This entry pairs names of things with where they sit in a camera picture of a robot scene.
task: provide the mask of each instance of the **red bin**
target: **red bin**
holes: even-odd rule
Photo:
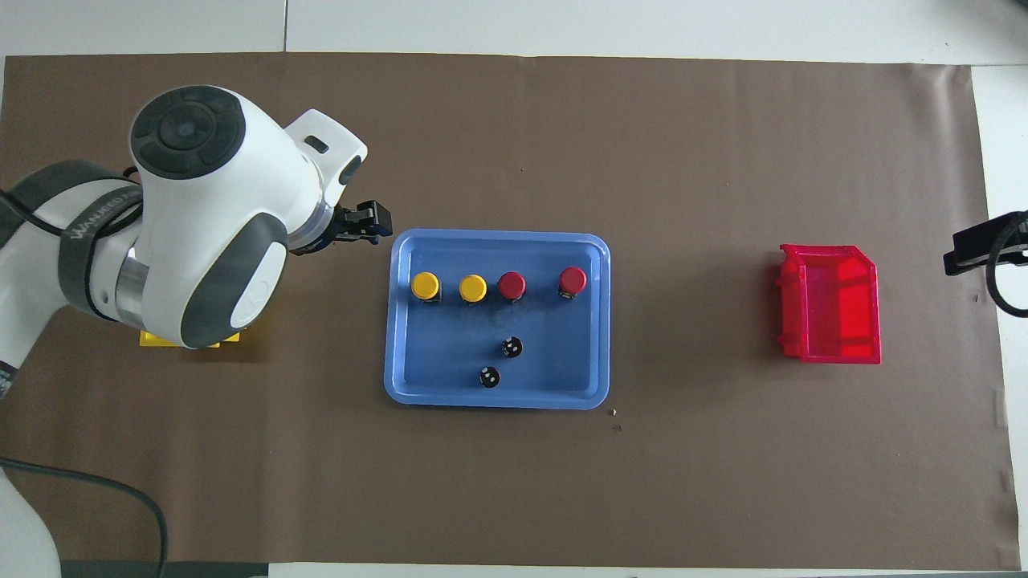
[[[805,363],[881,363],[878,273],[852,245],[782,245],[784,354]]]

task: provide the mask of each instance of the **red button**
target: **red button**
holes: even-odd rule
[[[524,295],[524,278],[520,273],[505,273],[497,284],[500,294],[510,300],[520,299]]]
[[[585,272],[579,267],[567,267],[560,274],[560,293],[574,297],[585,290]]]

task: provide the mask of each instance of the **blue tray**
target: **blue tray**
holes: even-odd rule
[[[565,299],[557,280],[572,265],[589,282]],[[440,302],[411,294],[423,270],[439,278]],[[527,286],[514,303],[497,290],[509,270]],[[458,292],[471,274],[489,286],[473,305]],[[583,233],[410,229],[393,244],[388,323],[386,390],[400,403],[592,409],[611,387],[611,251]],[[508,359],[500,345],[511,335],[524,353]],[[485,366],[500,370],[495,388],[478,381]]]

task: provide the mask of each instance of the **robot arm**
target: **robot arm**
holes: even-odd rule
[[[287,252],[392,234],[377,203],[337,207],[367,147],[316,110],[283,130],[231,91],[186,86],[143,108],[130,146],[142,186],[67,161],[11,188],[60,237],[0,206],[0,397],[66,303],[203,348],[260,315]]]

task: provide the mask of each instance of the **yellow cap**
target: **yellow cap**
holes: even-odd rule
[[[439,278],[423,270],[410,281],[410,292],[421,300],[434,299],[439,294]]]
[[[477,275],[469,275],[461,281],[461,298],[469,303],[477,303],[485,298],[485,280]]]

